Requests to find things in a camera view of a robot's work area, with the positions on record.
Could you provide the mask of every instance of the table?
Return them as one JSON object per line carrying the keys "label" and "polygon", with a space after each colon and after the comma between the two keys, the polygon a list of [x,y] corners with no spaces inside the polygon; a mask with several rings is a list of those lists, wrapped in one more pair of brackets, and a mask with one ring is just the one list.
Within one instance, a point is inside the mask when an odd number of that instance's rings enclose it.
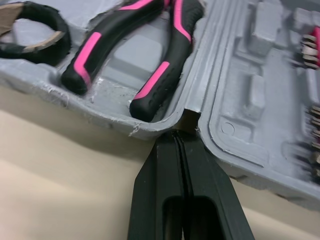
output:
{"label": "table", "polygon": [[[125,240],[153,144],[0,87],[1,239]],[[256,240],[320,240],[319,212],[232,183]]]}

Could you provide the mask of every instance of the molded plastic tray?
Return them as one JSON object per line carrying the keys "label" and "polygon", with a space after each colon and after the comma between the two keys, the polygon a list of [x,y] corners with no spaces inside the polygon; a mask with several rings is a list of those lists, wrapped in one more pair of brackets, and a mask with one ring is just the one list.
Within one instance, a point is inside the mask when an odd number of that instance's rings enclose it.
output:
{"label": "molded plastic tray", "polygon": [[[79,97],[61,86],[60,74],[95,24],[92,19],[119,1],[35,2],[60,10],[70,26],[72,50],[56,67],[0,59],[1,85],[141,139],[172,128],[184,109],[200,113],[198,134],[227,174],[320,211],[320,186],[301,160],[310,155],[305,147],[312,140],[307,111],[320,105],[320,74],[304,69],[295,58],[302,35],[320,25],[320,1],[206,0],[179,85],[151,123],[132,118],[129,101],[166,51],[168,13],[119,42],[92,89]],[[2,40],[29,45],[50,34],[46,26],[21,19]]]}

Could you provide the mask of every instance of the pliers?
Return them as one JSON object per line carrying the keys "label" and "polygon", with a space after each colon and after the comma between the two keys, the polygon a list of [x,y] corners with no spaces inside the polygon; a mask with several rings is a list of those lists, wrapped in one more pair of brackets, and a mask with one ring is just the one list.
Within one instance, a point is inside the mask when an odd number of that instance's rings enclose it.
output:
{"label": "pliers", "polygon": [[228,175],[202,141],[164,133],[137,175],[127,240],[254,240]]}
{"label": "pliers", "polygon": [[130,103],[132,117],[150,122],[160,105],[180,79],[186,59],[193,49],[193,33],[204,15],[200,0],[130,0],[107,14],[88,34],[61,76],[70,91],[83,95],[113,47],[127,34],[154,20],[164,9],[170,10],[170,42],[163,61]]}

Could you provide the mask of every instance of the black tape roll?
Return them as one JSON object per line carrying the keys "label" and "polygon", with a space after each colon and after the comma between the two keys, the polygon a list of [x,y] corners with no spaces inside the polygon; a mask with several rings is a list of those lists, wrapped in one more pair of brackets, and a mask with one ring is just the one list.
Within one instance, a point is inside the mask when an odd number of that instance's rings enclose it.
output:
{"label": "black tape roll", "polygon": [[[2,21],[9,19],[10,22],[10,18],[13,17],[12,24],[17,19],[29,19],[55,30],[49,39],[34,45],[22,46],[12,42],[0,42],[0,58],[26,59],[36,64],[45,63],[54,66],[69,53],[71,48],[69,27],[57,9],[31,1],[15,2],[0,5],[0,15],[4,16]],[[11,26],[2,29],[0,35],[10,30]]]}

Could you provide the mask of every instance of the pink and black pliers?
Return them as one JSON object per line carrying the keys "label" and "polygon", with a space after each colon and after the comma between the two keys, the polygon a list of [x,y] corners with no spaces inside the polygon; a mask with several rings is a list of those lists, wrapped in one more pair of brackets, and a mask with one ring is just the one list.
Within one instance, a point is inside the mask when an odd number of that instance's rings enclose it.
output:
{"label": "pink and black pliers", "polygon": [[158,68],[130,103],[132,117],[150,122],[169,93],[175,90],[184,63],[193,49],[193,33],[204,15],[199,0],[130,0],[106,15],[88,34],[61,76],[62,84],[83,95],[102,67],[113,47],[127,34],[170,10],[170,42]]}

